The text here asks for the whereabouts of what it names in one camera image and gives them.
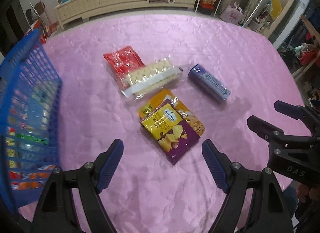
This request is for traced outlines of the person's hand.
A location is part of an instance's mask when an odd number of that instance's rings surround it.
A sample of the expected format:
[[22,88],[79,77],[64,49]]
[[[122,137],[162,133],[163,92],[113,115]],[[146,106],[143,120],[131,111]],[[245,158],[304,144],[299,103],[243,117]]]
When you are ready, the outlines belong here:
[[300,183],[297,189],[297,198],[304,203],[307,197],[318,201],[320,199],[320,186],[310,187]]

